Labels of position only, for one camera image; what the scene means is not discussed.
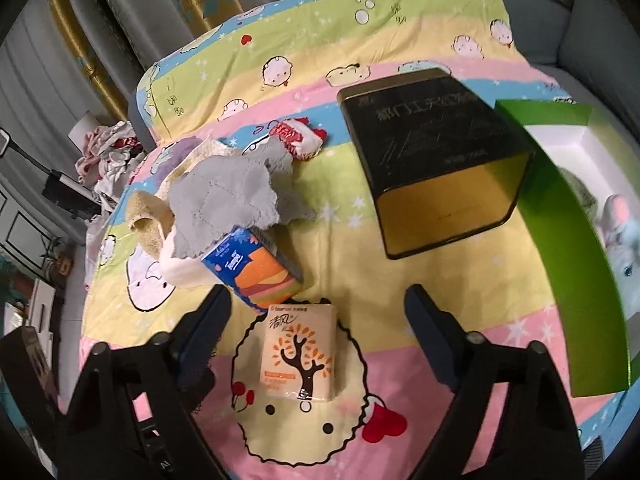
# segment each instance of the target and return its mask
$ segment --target pillow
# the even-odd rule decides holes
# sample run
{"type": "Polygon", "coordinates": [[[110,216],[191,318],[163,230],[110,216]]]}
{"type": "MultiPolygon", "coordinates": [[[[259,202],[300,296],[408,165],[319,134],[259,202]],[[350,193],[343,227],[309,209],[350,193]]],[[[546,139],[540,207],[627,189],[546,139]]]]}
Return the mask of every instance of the pillow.
{"type": "Polygon", "coordinates": [[[530,63],[556,65],[571,12],[549,0],[503,0],[513,42],[530,63]]]}
{"type": "Polygon", "coordinates": [[[601,99],[640,142],[640,38],[606,0],[575,0],[558,65],[601,99]]]}

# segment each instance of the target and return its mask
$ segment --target tempo tissue box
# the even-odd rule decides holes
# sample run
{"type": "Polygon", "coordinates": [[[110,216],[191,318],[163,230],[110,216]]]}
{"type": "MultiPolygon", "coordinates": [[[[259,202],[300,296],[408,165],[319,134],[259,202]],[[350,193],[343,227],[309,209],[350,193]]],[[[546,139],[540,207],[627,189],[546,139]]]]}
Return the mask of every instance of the tempo tissue box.
{"type": "Polygon", "coordinates": [[[532,155],[519,128],[440,69],[338,92],[391,259],[506,222],[532,155]]]}
{"type": "Polygon", "coordinates": [[[202,262],[249,306],[265,312],[302,288],[302,276],[263,234],[235,228],[202,262]]]}

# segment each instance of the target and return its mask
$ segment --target cardboard box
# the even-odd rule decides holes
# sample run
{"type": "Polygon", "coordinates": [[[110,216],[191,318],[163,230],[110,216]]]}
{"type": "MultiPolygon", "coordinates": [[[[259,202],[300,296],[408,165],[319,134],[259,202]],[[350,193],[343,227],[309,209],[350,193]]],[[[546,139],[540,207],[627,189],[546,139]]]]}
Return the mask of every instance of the cardboard box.
{"type": "Polygon", "coordinates": [[[495,109],[526,127],[541,148],[518,207],[556,297],[572,395],[626,390],[640,375],[640,315],[625,320],[600,237],[558,167],[597,199],[596,218],[615,193],[640,218],[638,147],[587,105],[505,100],[495,109]]]}
{"type": "Polygon", "coordinates": [[[503,224],[532,147],[439,69],[341,89],[338,102],[373,196],[386,256],[403,258],[503,224]]]}
{"type": "Polygon", "coordinates": [[[266,312],[300,288],[302,274],[264,234],[241,227],[217,242],[202,262],[249,306],[266,312]]]}

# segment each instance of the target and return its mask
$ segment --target tissue pack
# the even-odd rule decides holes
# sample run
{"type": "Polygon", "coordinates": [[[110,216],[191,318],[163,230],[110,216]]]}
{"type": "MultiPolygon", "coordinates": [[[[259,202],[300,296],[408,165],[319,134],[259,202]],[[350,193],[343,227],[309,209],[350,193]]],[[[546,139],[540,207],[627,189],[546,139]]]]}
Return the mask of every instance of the tissue pack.
{"type": "Polygon", "coordinates": [[[302,288],[302,275],[265,235],[237,227],[202,257],[220,281],[249,306],[265,312],[302,288]]]}
{"type": "Polygon", "coordinates": [[[260,384],[274,397],[330,400],[334,376],[335,307],[273,304],[262,348],[260,384]]]}

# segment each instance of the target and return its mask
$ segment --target cartoon print blanket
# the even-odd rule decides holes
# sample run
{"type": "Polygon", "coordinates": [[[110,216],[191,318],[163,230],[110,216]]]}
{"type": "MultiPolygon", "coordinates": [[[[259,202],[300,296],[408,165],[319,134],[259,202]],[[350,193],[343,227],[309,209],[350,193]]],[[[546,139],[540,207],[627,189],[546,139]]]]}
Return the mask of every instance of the cartoon print blanket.
{"type": "MultiPolygon", "coordinates": [[[[124,223],[130,193],[156,192],[204,139],[250,150],[278,120],[305,117],[328,134],[322,152],[294,171],[296,190],[317,216],[274,234],[303,269],[297,299],[324,297],[337,306],[337,395],[326,403],[267,397],[256,373],[264,317],[235,298],[210,363],[216,386],[194,414],[226,468],[247,479],[405,478],[451,398],[404,318],[412,283],[423,284],[466,330],[517,346],[541,339],[568,384],[554,298],[517,210],[484,234],[401,260],[385,257],[335,95],[359,81],[433,66],[490,105],[568,97],[518,53],[501,0],[283,0],[240,14],[158,62],[141,81],[138,102],[160,148],[112,216],[86,302],[82,357],[98,340],[118,348],[170,331],[207,293],[168,285],[137,246],[124,223]]],[[[496,388],[471,468],[487,456],[503,399],[496,388]]],[[[588,424],[584,446],[610,423],[608,400],[572,399],[578,423],[588,424]]],[[[143,399],[138,409],[148,414],[143,399]]]]}

